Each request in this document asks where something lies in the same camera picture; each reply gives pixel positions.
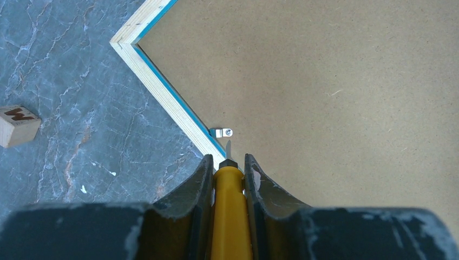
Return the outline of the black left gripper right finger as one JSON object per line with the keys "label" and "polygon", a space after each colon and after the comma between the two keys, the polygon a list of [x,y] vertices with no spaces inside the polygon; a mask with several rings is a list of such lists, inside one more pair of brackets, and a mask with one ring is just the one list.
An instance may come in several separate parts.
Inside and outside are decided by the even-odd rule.
{"label": "black left gripper right finger", "polygon": [[254,259],[301,259],[299,211],[312,206],[272,180],[252,154],[245,155],[244,174]]}

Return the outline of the brown frame backing board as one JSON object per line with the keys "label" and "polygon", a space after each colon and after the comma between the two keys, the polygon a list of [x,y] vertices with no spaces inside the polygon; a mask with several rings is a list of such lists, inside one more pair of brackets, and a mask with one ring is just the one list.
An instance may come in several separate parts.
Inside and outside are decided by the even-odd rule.
{"label": "brown frame backing board", "polygon": [[458,1],[178,1],[139,46],[303,202],[426,207],[458,234]]}

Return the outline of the blue wooden picture frame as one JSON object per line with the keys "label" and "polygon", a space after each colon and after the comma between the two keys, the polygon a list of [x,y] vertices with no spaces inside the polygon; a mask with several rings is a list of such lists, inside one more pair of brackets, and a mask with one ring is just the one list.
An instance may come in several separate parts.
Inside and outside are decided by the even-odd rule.
{"label": "blue wooden picture frame", "polygon": [[224,148],[137,44],[175,3],[145,1],[112,37],[110,45],[198,150],[213,156],[217,169],[225,159]]}

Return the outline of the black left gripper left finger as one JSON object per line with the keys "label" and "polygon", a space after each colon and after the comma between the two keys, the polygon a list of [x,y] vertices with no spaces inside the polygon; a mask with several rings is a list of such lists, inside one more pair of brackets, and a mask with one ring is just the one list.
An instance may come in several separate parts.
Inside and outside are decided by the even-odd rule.
{"label": "black left gripper left finger", "polygon": [[211,229],[213,157],[147,208],[136,259],[205,259]]}

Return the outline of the yellow handled screwdriver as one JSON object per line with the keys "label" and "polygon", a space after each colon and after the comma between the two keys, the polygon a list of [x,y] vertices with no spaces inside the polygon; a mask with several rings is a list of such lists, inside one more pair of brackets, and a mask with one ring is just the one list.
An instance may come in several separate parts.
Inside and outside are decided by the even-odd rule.
{"label": "yellow handled screwdriver", "polygon": [[244,174],[231,157],[231,142],[225,160],[214,174],[214,219],[211,259],[252,259],[252,244],[244,194]]}

